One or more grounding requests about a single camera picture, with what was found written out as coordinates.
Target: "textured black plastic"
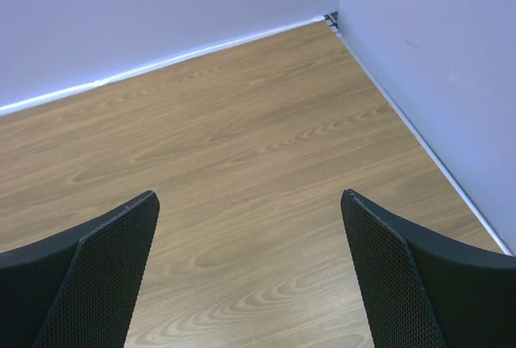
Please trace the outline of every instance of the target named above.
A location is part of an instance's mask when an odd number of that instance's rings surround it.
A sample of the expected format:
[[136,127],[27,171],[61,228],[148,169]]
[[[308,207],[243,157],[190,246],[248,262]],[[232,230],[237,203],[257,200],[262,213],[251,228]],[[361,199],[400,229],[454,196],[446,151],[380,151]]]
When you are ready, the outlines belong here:
[[[379,323],[378,317],[374,322],[369,319],[372,335],[381,336],[375,339],[377,346],[396,346],[392,336],[378,330],[388,328],[390,334],[408,336],[412,329],[423,328],[415,322],[428,325],[428,317],[406,324],[393,318],[393,306],[409,318],[414,315],[404,291],[378,289],[378,285],[397,287],[401,278],[413,284],[416,277],[447,347],[516,347],[515,257],[444,237],[352,190],[344,192],[341,205],[366,312],[377,312],[384,322]],[[394,246],[393,237],[402,249]],[[416,269],[413,274],[407,273],[407,258]],[[377,280],[373,284],[371,276]]]
[[405,240],[352,194],[342,211],[372,339],[377,347],[444,347]]
[[0,347],[123,346],[158,213],[148,191],[0,253]]

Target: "white strip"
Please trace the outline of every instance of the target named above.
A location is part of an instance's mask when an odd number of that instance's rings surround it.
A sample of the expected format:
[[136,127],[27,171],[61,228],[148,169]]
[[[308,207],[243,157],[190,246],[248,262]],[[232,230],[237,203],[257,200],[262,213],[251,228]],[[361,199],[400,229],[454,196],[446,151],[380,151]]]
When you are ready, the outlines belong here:
[[320,22],[324,20],[323,16],[316,16],[312,19],[308,19],[302,22],[292,23],[287,26],[274,28],[272,30],[262,31],[256,34],[244,36],[243,38],[238,38],[231,40],[229,42],[216,44],[214,46],[210,46],[208,48],[202,48],[200,50],[197,50],[195,52],[188,52],[186,54],[182,54],[179,56],[174,56],[173,58],[169,58],[167,60],[162,60],[160,62],[156,62],[155,64],[148,64],[145,66],[141,66],[139,68],[135,68],[132,70],[128,70],[126,72],[121,72],[120,74],[116,74],[112,77],[107,77],[102,80],[96,80],[93,82],[88,82],[86,84],[72,86],[71,88],[66,88],[62,90],[57,90],[56,92],[47,93],[42,96],[29,98],[28,100],[23,100],[20,102],[16,102],[14,104],[1,106],[0,107],[0,116],[4,114],[10,114],[17,112],[19,110],[31,108],[36,105],[44,104],[45,102],[50,102],[54,100],[58,100],[60,98],[72,96],[77,93],[85,92],[86,90],[95,89],[99,86],[103,86],[105,84],[110,84],[116,81],[121,81],[126,78],[138,76],[140,74],[151,72],[152,70],[157,70],[158,68],[164,68],[165,66],[169,66],[171,64],[176,64],[178,62],[182,62],[183,60],[189,60],[190,58],[194,58],[196,56],[203,56],[205,54],[209,54],[211,52],[217,52],[219,50],[223,50],[225,48],[232,48],[233,46],[237,46],[239,44],[245,44],[247,42],[251,42],[256,39],[264,38],[266,36],[278,34],[283,31],[287,31],[293,28],[305,26],[306,24],[314,23],[314,22]]
[[510,251],[509,247],[503,242],[500,235],[495,231],[493,227],[489,224],[489,222],[485,219],[482,212],[476,207],[475,203],[472,202],[468,194],[460,187],[460,184],[457,182],[456,178],[450,173],[450,171],[447,169],[447,167],[443,164],[441,159],[437,156],[437,154],[433,151],[433,149],[428,145],[427,141],[419,134],[419,132],[416,130],[415,126],[412,125],[412,122],[405,116],[405,114],[402,112],[402,110],[399,108],[397,103],[390,97],[387,90],[381,85],[381,83],[378,81],[378,79],[368,70],[368,67],[365,65],[365,63],[360,59],[358,54],[351,48],[349,43],[347,43],[346,39],[343,37],[341,33],[336,33],[339,39],[342,41],[344,46],[346,46],[346,49],[352,54],[353,58],[355,58],[356,62],[362,67],[362,69],[365,71],[365,73],[368,75],[368,77],[371,79],[373,84],[380,90],[380,93],[384,96],[384,98],[387,100],[387,102],[392,106],[392,108],[396,111],[397,115],[400,117],[400,119],[405,123],[405,125],[409,128],[410,132],[412,132],[412,135],[415,136],[415,138],[419,141],[421,146],[425,149],[427,154],[431,157],[432,160],[434,160],[434,163],[439,167],[439,170],[444,174],[444,176],[448,179],[448,181],[451,183],[453,188],[459,193],[460,197],[464,200],[466,205],[468,205],[469,209],[475,214],[475,216],[478,218],[482,226],[486,229],[486,231],[491,235],[491,237],[494,239],[494,241],[497,243],[497,245],[501,248],[501,250],[507,254],[507,255],[513,255]]

